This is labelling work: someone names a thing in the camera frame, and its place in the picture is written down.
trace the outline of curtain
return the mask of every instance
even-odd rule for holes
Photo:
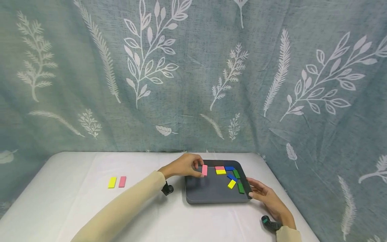
[[[384,241],[386,10],[2,1],[0,213],[61,151],[255,152],[322,242]]]

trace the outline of rectangular block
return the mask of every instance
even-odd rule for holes
[[[114,188],[116,186],[117,177],[110,178],[108,188]]]
[[[228,186],[228,188],[232,189],[235,186],[235,184],[236,184],[236,181],[231,180],[227,186]]]
[[[205,176],[207,176],[207,169],[208,169],[207,165],[202,165],[202,174]]]
[[[241,183],[238,183],[238,189],[239,193],[245,194],[245,189],[243,188],[243,185]]]
[[[231,180],[234,180],[234,181],[238,181],[238,179],[236,177],[234,177],[232,174],[228,173],[227,174],[227,177],[230,178]]]
[[[239,176],[239,173],[237,170],[234,170],[234,176],[237,178],[237,179],[240,179],[241,177]]]
[[[125,187],[125,183],[126,183],[126,177],[121,177],[118,187]]]
[[[217,175],[225,175],[227,173],[226,173],[226,170],[216,170],[216,174]]]

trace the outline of gray tray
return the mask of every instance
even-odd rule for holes
[[[208,166],[206,177],[185,177],[186,199],[189,204],[246,203],[251,199],[248,195],[251,188],[239,162],[233,160],[204,160],[204,164]],[[230,182],[227,174],[233,174],[233,172],[226,171],[226,175],[217,175],[215,166],[233,166],[238,171],[240,179],[238,179],[233,189],[227,187]],[[201,172],[202,167],[199,166],[197,171]],[[239,193],[238,183],[242,183],[245,194]]]

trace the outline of pink block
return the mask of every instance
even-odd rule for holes
[[[125,183],[126,183],[126,177],[121,177],[118,187],[125,187]]]
[[[202,174],[207,176],[207,165],[202,165]]]

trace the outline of beige sleeve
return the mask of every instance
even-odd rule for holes
[[[302,242],[301,234],[298,230],[282,226],[277,231],[277,242]]]
[[[142,205],[165,185],[161,172],[152,172],[99,211],[71,242],[109,242],[132,220]]]

